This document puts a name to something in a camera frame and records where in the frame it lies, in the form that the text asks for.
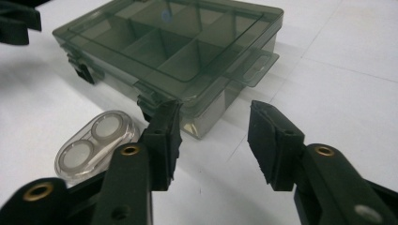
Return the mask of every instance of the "transparent gray plastic box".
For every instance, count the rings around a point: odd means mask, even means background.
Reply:
[[[178,99],[180,127],[202,138],[273,53],[283,11],[234,1],[114,0],[54,30],[78,74],[153,115]]]

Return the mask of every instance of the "lens case lid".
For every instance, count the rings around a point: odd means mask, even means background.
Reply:
[[[121,111],[104,112],[70,138],[55,158],[55,172],[77,184],[105,171],[112,153],[121,144],[137,142],[139,130]]]

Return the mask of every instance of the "white table surface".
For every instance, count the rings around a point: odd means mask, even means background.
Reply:
[[[51,1],[29,46],[0,44],[0,205],[55,176],[59,148],[97,114],[122,110],[147,126],[135,102],[77,77],[51,34],[105,2]],[[176,180],[153,193],[155,224],[299,224],[293,193],[272,191],[247,144],[252,99],[278,107],[306,144],[338,148],[364,178],[398,191],[398,2],[247,2],[284,9],[281,57],[202,141],[182,133]]]

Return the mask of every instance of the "clear plastic lens case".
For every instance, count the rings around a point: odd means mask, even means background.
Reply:
[[[121,111],[104,112],[77,132],[59,150],[55,172],[70,184],[77,184],[105,171],[114,150],[135,143],[140,131]]]

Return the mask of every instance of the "brass grommet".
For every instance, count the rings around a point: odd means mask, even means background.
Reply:
[[[326,146],[317,146],[315,148],[317,154],[325,156],[325,157],[332,157],[334,156],[334,151]]]
[[[51,182],[36,184],[29,188],[23,195],[23,199],[28,202],[34,202],[47,197],[53,192],[54,186]]]
[[[133,156],[133,155],[137,154],[138,152],[140,152],[140,148],[137,147],[137,146],[127,146],[127,147],[124,147],[124,148],[120,151],[120,153],[121,153],[123,156],[127,156],[127,157]]]

